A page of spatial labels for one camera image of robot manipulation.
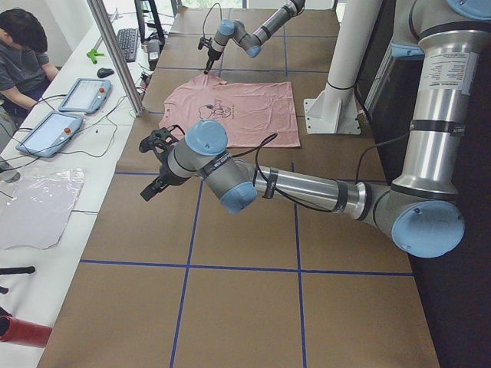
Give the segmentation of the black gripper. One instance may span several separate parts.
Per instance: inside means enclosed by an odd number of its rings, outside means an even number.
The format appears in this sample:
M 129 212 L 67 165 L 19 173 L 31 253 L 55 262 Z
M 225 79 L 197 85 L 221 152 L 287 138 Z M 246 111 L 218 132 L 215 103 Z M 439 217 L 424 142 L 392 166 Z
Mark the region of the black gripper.
M 168 159 L 169 153 L 161 154 L 161 166 L 158 177 L 140 193 L 140 196 L 145 201 L 150 201 L 156 194 L 162 192 L 168 186 L 180 185 L 180 177 L 171 170 Z
M 204 74 L 208 74 L 211 71 L 213 64 L 221 58 L 221 52 L 215 50 L 212 47 L 209 47 L 207 54 L 208 54 L 208 61 L 206 62 L 206 68 L 204 70 Z

